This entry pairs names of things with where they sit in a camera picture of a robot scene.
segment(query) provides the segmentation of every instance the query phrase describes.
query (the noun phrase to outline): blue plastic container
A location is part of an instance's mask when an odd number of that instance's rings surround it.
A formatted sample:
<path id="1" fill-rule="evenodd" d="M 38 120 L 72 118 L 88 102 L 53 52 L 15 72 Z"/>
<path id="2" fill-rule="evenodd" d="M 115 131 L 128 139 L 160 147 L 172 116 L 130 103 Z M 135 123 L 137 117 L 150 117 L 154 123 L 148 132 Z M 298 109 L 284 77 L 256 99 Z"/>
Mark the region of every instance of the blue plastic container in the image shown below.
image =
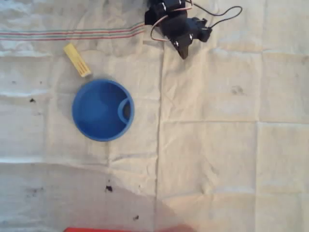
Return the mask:
<path id="1" fill-rule="evenodd" d="M 134 103 L 119 83 L 99 79 L 85 84 L 77 93 L 72 115 L 86 137 L 107 142 L 122 136 L 134 118 Z"/>

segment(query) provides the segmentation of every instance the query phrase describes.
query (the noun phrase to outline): bowl rim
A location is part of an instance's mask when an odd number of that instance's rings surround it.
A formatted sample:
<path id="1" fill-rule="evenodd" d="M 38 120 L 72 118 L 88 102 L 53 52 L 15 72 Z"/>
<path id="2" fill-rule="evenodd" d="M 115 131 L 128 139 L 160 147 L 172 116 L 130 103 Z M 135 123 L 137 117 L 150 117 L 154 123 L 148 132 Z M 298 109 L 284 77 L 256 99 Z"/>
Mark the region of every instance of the bowl rim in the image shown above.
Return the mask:
<path id="1" fill-rule="evenodd" d="M 130 118 L 128 120 L 128 123 L 127 125 L 125 126 L 125 128 L 118 134 L 110 137 L 110 138 L 100 138 L 100 137 L 96 137 L 96 136 L 93 136 L 91 134 L 87 134 L 85 133 L 79 126 L 79 124 L 77 123 L 76 121 L 76 116 L 75 116 L 75 112 L 76 112 L 76 109 L 77 109 L 77 106 L 79 104 L 79 99 L 85 94 L 85 92 L 87 92 L 88 90 L 90 90 L 92 88 L 93 85 L 95 84 L 102 84 L 102 83 L 110 83 L 110 84 L 113 84 L 113 85 L 116 85 L 117 87 L 121 88 L 121 90 L 126 94 L 126 97 L 128 98 L 129 102 L 130 102 L 130 106 L 131 106 L 131 114 L 130 114 Z M 121 137 L 122 135 L 124 135 L 127 130 L 131 127 L 132 125 L 132 122 L 133 122 L 133 119 L 134 119 L 134 115 L 135 115 L 135 107 L 134 107 L 134 102 L 133 102 L 133 99 L 132 99 L 132 96 L 131 94 L 129 93 L 129 91 L 123 87 L 120 83 L 118 82 L 115 82 L 115 81 L 112 81 L 112 80 L 108 80 L 108 79 L 96 79 L 96 80 L 92 80 L 86 84 L 84 84 L 80 89 L 79 91 L 77 92 L 77 94 L 75 95 L 74 97 L 74 101 L 73 101 L 73 104 L 72 104 L 72 117 L 73 117 L 73 121 L 74 121 L 74 124 L 75 126 L 77 127 L 77 129 L 84 135 L 86 136 L 87 138 L 89 139 L 92 139 L 92 140 L 95 140 L 95 141 L 98 141 L 98 142 L 109 142 L 109 141 L 112 141 L 112 140 L 115 140 L 115 139 L 118 139 L 119 137 Z"/>

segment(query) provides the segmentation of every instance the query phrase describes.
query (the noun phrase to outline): wire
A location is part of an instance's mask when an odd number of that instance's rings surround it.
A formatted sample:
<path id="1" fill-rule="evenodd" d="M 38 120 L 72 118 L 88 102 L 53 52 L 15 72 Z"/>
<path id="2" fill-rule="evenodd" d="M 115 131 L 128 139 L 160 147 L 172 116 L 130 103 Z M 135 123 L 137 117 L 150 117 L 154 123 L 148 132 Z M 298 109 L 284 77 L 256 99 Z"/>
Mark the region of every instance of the wire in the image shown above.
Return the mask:
<path id="1" fill-rule="evenodd" d="M 193 8 L 193 0 L 186 0 L 186 2 L 190 3 L 191 6 L 189 7 L 183 7 L 183 8 L 179 8 L 179 9 L 176 9 L 176 10 L 173 10 L 172 12 L 175 12 L 175 11 L 188 11 L 188 10 L 191 10 Z M 153 40 L 156 40 L 156 41 L 161 41 L 161 42 L 166 42 L 166 41 L 169 41 L 167 39 L 157 39 L 157 38 L 154 38 L 153 37 L 153 32 L 154 32 L 154 29 L 155 27 L 161 23 L 164 19 L 166 19 L 168 17 L 168 15 L 165 15 L 163 16 L 162 18 L 160 18 L 158 21 L 156 21 L 153 25 L 153 27 L 151 28 L 151 32 L 150 32 L 150 37 L 153 39 Z"/>
<path id="2" fill-rule="evenodd" d="M 239 13 L 238 13 L 237 15 L 235 15 L 235 16 L 233 16 L 233 17 L 230 17 L 230 18 L 222 19 L 222 20 L 216 22 L 215 24 L 213 24 L 210 28 L 213 28 L 214 26 L 216 26 L 216 25 L 218 25 L 219 23 L 222 23 L 222 22 L 224 22 L 224 21 L 227 21 L 227 20 L 236 18 L 237 16 L 239 16 L 239 15 L 242 13 L 242 10 L 243 10 L 243 8 L 242 8 L 241 6 L 233 6 L 233 7 L 229 8 L 227 11 L 225 11 L 225 12 L 222 13 L 222 14 L 214 14 L 214 13 L 209 12 L 209 11 L 206 10 L 205 8 L 201 7 L 201 6 L 198 5 L 197 3 L 193 3 L 193 5 L 195 5 L 197 8 L 199 8 L 199 9 L 205 11 L 206 13 L 208 13 L 208 14 L 214 16 L 214 17 L 223 16 L 223 15 L 225 15 L 227 12 L 229 12 L 230 10 L 233 10 L 233 9 L 235 9 L 235 8 L 239 8 L 239 9 L 240 9 L 240 11 L 239 11 Z"/>
<path id="3" fill-rule="evenodd" d="M 156 38 L 153 37 L 153 32 L 154 32 L 155 27 L 156 27 L 159 23 L 161 23 L 164 19 L 166 19 L 167 17 L 168 17 L 168 15 L 163 16 L 162 18 L 160 18 L 158 21 L 155 22 L 155 24 L 154 24 L 153 27 L 151 28 L 150 37 L 151 37 L 153 40 L 161 41 L 161 42 L 169 41 L 169 40 L 167 40 L 167 39 L 156 39 Z"/>

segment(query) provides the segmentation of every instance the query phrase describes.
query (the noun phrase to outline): black wire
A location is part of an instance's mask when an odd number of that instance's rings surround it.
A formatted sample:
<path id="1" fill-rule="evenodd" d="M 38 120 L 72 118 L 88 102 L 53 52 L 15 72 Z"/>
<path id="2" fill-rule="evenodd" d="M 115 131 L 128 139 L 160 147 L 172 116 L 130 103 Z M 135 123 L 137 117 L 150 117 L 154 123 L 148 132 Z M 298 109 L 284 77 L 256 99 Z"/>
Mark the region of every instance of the black wire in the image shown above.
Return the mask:
<path id="1" fill-rule="evenodd" d="M 223 16 L 223 15 L 225 15 L 227 12 L 229 12 L 230 10 L 233 10 L 233 9 L 235 9 L 235 8 L 239 8 L 239 9 L 240 9 L 240 11 L 239 11 L 239 13 L 238 13 L 237 15 L 235 15 L 235 16 L 233 16 L 233 17 L 230 17 L 230 18 L 222 19 L 222 20 L 216 22 L 215 24 L 213 24 L 210 28 L 213 28 L 214 26 L 216 26 L 216 25 L 218 25 L 219 23 L 222 23 L 222 22 L 224 22 L 224 21 L 227 21 L 227 20 L 236 18 L 237 16 L 239 16 L 239 15 L 242 13 L 242 10 L 243 10 L 241 6 L 233 6 L 233 7 L 229 8 L 227 11 L 225 11 L 223 14 L 214 14 L 214 13 L 209 12 L 208 10 L 206 10 L 205 8 L 201 7 L 200 5 L 198 5 L 198 4 L 196 4 L 196 3 L 193 3 L 193 5 L 195 5 L 195 6 L 198 7 L 199 9 L 205 11 L 206 13 L 208 13 L 208 14 L 214 16 L 214 17 L 216 17 L 216 16 Z"/>

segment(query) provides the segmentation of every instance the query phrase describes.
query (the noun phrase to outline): yellow sponge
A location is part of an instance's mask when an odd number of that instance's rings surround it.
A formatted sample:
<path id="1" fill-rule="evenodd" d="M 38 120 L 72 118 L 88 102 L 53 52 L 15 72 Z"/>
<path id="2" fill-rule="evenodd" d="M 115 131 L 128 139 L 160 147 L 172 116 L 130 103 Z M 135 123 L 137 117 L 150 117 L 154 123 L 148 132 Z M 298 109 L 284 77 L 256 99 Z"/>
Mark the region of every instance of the yellow sponge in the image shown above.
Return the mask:
<path id="1" fill-rule="evenodd" d="M 68 55 L 74 67 L 82 77 L 86 77 L 91 74 L 90 69 L 79 55 L 73 44 L 69 43 L 63 48 L 63 50 Z"/>

